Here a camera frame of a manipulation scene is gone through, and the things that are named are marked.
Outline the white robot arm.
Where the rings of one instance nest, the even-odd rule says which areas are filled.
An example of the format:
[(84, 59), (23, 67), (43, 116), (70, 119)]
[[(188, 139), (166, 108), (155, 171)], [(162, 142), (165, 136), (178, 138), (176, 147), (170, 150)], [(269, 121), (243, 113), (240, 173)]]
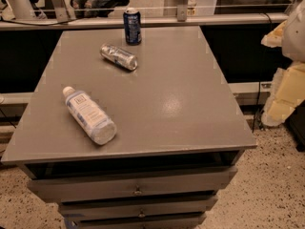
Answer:
[(288, 19), (266, 34), (261, 44), (280, 47), (282, 54), (292, 60), (274, 74), (271, 93), (263, 108), (261, 121), (275, 127), (285, 122), (305, 100), (305, 0), (290, 13)]

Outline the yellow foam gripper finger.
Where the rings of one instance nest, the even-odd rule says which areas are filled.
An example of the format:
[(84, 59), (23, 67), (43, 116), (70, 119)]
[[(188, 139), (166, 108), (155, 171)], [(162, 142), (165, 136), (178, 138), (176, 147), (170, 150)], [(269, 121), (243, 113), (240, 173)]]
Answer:
[(275, 127), (285, 122), (305, 100), (305, 64), (293, 62), (284, 70), (278, 68), (274, 74), (271, 94), (263, 108), (261, 121)]
[(270, 48), (281, 47), (283, 31), (286, 23), (287, 21), (280, 23), (274, 30), (265, 34), (261, 40), (261, 44)]

